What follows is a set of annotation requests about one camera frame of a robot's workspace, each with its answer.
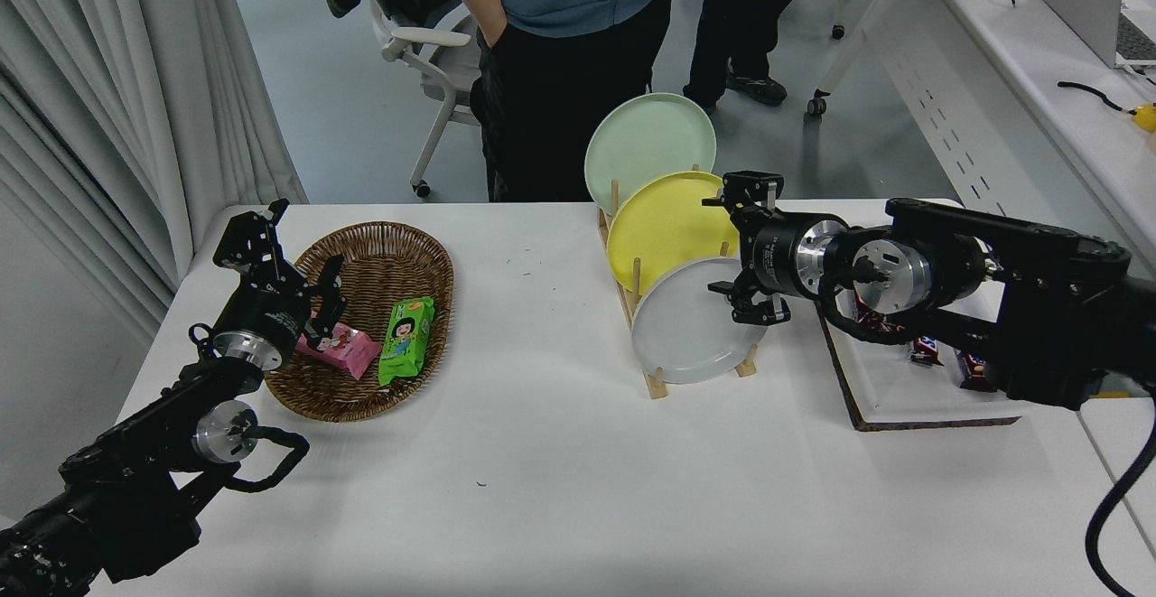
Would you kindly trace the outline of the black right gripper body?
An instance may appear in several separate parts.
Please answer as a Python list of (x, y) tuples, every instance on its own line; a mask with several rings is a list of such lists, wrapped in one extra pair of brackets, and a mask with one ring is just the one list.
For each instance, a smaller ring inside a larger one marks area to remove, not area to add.
[(809, 296), (798, 277), (798, 243), (809, 228), (801, 211), (739, 211), (741, 263), (764, 295)]

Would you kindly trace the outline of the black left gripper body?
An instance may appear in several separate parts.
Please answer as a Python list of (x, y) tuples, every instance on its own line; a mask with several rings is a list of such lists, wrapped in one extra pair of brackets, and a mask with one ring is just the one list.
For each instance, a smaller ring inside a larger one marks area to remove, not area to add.
[(302, 293), (281, 294), (242, 283), (218, 314), (218, 354), (247, 361), (286, 361), (311, 314)]

